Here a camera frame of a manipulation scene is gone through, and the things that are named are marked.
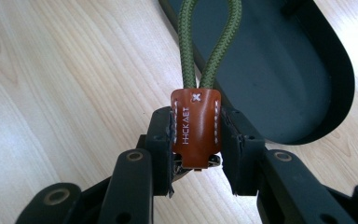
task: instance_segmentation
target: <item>light wood surface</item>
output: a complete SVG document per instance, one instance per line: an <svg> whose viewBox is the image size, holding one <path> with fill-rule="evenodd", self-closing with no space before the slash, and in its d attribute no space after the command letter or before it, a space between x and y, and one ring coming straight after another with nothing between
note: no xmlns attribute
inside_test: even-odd
<svg viewBox="0 0 358 224"><path fill-rule="evenodd" d="M325 185L358 184L358 0L317 1L351 57L351 113L295 152ZM57 182L82 189L112 174L154 110L181 88L177 38L157 0L0 1L0 223L13 223ZM155 198L156 223L259 223L254 197L234 197L221 168Z"/></svg>

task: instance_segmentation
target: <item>white x mark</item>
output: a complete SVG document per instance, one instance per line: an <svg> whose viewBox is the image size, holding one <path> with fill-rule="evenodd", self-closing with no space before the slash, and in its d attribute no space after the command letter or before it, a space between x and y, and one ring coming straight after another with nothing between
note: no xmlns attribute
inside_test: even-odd
<svg viewBox="0 0 358 224"><path fill-rule="evenodd" d="M194 101L201 101L201 99L200 99L200 97L201 97L201 93L193 93L193 102Z"/></svg>

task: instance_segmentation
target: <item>leather tag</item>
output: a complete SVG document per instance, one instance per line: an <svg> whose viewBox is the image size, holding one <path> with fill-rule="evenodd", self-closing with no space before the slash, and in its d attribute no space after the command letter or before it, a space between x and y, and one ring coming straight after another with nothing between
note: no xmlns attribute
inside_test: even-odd
<svg viewBox="0 0 358 224"><path fill-rule="evenodd" d="M209 157L220 151L220 92L181 89L171 95L173 152L186 169L208 168Z"/></svg>

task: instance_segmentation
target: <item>black tray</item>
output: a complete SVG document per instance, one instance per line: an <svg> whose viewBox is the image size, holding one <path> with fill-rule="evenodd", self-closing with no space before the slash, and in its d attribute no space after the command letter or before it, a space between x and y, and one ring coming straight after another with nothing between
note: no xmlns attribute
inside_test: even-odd
<svg viewBox="0 0 358 224"><path fill-rule="evenodd" d="M173 27L182 0L159 0ZM333 131L354 95L351 61L313 1L242 0L241 29L216 88L268 140L298 145ZM227 1L199 1L195 62L202 70L227 20Z"/></svg>

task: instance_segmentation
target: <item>green cord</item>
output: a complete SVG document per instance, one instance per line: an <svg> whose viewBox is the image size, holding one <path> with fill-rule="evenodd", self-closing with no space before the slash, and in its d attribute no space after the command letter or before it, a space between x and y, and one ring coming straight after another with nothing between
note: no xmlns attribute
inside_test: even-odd
<svg viewBox="0 0 358 224"><path fill-rule="evenodd" d="M182 63L184 88L197 88L194 70L193 42L191 37L191 17L198 0L184 0L179 12L179 49ZM223 33L214 46L200 80L200 88L212 89L217 69L225 56L229 45L240 28L241 0L228 0L228 20Z"/></svg>

